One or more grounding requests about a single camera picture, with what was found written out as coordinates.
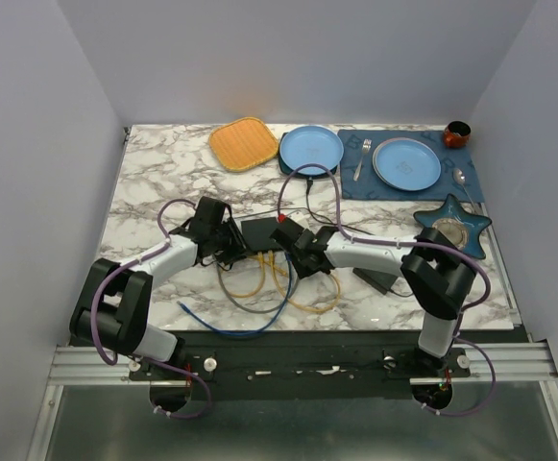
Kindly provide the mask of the black network switch box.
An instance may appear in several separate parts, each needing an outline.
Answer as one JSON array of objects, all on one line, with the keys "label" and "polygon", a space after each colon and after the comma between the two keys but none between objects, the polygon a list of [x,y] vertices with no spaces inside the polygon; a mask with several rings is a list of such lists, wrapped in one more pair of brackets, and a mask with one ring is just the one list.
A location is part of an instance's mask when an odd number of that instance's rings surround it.
[{"label": "black network switch box", "polygon": [[274,217],[264,217],[241,222],[241,232],[249,251],[257,253],[282,252],[283,248],[271,237],[277,228]]}]

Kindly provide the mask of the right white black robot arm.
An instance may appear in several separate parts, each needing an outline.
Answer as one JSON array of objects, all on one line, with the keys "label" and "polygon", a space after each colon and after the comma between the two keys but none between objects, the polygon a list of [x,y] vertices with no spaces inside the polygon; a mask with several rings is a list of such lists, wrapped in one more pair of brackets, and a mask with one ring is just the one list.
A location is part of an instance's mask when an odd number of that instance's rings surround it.
[{"label": "right white black robot arm", "polygon": [[404,278],[425,312],[412,355],[415,369],[424,376],[435,376],[446,368],[463,311],[483,303],[491,290],[479,264],[432,228],[399,241],[348,233],[340,225],[313,232],[284,217],[270,238],[285,251],[301,279],[337,268]]}]

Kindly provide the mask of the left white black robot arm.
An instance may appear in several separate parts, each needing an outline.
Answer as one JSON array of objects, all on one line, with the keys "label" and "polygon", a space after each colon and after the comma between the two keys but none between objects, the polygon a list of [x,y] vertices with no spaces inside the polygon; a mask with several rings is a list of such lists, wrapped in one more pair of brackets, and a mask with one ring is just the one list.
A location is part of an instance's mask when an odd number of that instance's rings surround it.
[{"label": "left white black robot arm", "polygon": [[91,265],[69,323],[71,337],[93,345],[106,363],[116,363],[107,350],[148,358],[164,379],[182,372],[184,357],[177,350],[177,336],[148,323],[153,290],[208,257],[229,265],[248,251],[228,203],[210,197],[196,204],[182,199],[194,215],[168,230],[162,215],[176,202],[159,210],[162,239],[156,246],[126,261],[99,258]]}]

